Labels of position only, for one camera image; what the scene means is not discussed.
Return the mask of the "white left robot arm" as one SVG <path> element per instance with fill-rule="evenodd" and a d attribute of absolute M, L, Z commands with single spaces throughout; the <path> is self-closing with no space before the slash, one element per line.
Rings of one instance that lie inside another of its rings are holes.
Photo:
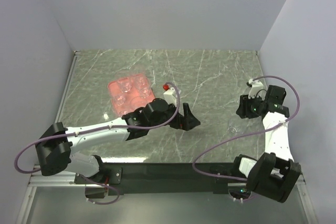
<path fill-rule="evenodd" d="M 183 103 L 183 112 L 178 113 L 174 104 L 157 98 L 106 123 L 84 127 L 64 127 L 62 123 L 55 123 L 41 136 L 42 142 L 35 145 L 41 174 L 52 176 L 68 171 L 88 177 L 93 183 L 100 183 L 109 175 L 109 171 L 101 157 L 84 155 L 81 153 L 83 149 L 140 138 L 146 136 L 150 129 L 165 125 L 189 131 L 201 124 L 192 114 L 188 103 Z"/>

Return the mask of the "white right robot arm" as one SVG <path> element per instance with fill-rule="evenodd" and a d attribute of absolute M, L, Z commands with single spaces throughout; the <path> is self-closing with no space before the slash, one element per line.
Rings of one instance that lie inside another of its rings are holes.
<path fill-rule="evenodd" d="M 288 107 L 283 105 L 286 91 L 270 85 L 261 96 L 264 85 L 250 80 L 250 91 L 241 95 L 237 115 L 242 119 L 260 117 L 265 133 L 265 151 L 259 159 L 240 154 L 234 159 L 231 175 L 235 181 L 247 180 L 246 187 L 259 195 L 285 202 L 301 174 L 289 148 Z"/>

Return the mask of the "clear glass table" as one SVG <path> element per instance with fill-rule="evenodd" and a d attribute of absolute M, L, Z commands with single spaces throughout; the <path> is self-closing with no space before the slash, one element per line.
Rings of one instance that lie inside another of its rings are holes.
<path fill-rule="evenodd" d="M 139 85 L 138 92 L 140 97 L 146 99 L 152 94 L 152 89 L 149 84 L 141 84 Z"/>

